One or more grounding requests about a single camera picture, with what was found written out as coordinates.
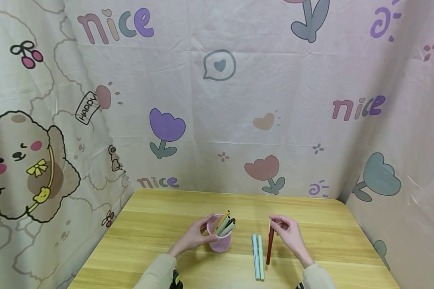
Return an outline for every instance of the cartoon print curtain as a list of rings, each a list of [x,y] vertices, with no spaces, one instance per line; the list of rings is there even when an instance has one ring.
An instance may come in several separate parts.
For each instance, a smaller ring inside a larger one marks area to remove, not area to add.
[[[0,0],[0,289],[67,288],[132,194],[92,90],[62,0]]]
[[[126,175],[338,198],[402,288],[434,287],[434,1],[11,2],[0,288],[67,287],[128,200]],[[13,197],[20,177],[31,198]],[[59,209],[53,186],[69,188]]]

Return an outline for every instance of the light blue pen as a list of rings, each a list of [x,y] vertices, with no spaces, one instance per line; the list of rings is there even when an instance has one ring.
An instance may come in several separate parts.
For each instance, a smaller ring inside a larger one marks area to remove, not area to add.
[[[257,237],[255,234],[252,235],[252,250],[254,253],[254,268],[256,269],[256,280],[260,280],[260,269],[259,269],[259,250],[257,249]]]

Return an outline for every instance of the wooden table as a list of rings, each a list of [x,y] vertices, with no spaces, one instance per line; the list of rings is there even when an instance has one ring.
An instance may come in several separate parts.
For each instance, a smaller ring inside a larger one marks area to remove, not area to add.
[[[399,288],[339,201],[157,189],[135,192],[70,288],[131,289],[193,221],[226,210],[237,220],[230,249],[216,254],[202,246],[185,253],[177,265],[185,289],[294,289],[303,268],[277,236],[271,264],[265,266],[265,282],[255,278],[251,236],[263,236],[265,258],[272,213],[299,222],[312,257],[326,268],[338,289]]]

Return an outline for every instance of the pink cup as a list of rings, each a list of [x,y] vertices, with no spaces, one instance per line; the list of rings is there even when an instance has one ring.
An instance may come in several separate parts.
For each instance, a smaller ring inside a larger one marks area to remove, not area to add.
[[[209,222],[207,222],[207,232],[209,235],[212,235],[212,232],[217,227],[218,222],[222,219],[223,214],[216,214]],[[215,253],[225,253],[228,249],[230,249],[231,245],[231,231],[223,237],[219,237],[217,241],[209,243],[209,247]]]

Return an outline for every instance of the marker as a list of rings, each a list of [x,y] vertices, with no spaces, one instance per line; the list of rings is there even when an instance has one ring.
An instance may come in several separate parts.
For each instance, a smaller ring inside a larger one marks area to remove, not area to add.
[[[228,226],[228,225],[230,225],[231,223],[233,223],[233,222],[236,222],[236,219],[235,218],[232,218],[231,220],[230,220],[230,222],[228,222],[228,224],[225,226],[225,228]]]
[[[252,235],[252,250],[254,252],[254,268],[256,269],[256,280],[260,280],[260,269],[259,269],[259,251],[257,250],[257,237],[256,234]]]
[[[220,222],[218,222],[217,227],[214,229],[214,231],[212,232],[213,235],[216,234],[217,229],[220,227],[220,225],[222,225],[223,221],[225,221],[225,219],[230,215],[230,210],[228,210],[223,216],[222,219],[220,219]]]
[[[270,265],[270,255],[272,254],[272,242],[274,241],[274,229],[270,225],[270,233],[268,234],[268,250],[267,250],[267,265]]]
[[[231,217],[226,217],[225,221],[223,221],[222,225],[217,228],[216,235],[219,236],[221,232],[230,224]]]
[[[232,231],[235,228],[235,226],[236,226],[235,222],[231,223],[220,233],[220,235],[217,235],[217,236],[219,236],[219,237],[226,236],[230,231]]]
[[[260,263],[260,280],[265,280],[264,277],[264,249],[262,247],[262,236],[257,236],[257,243],[259,245],[259,263]]]

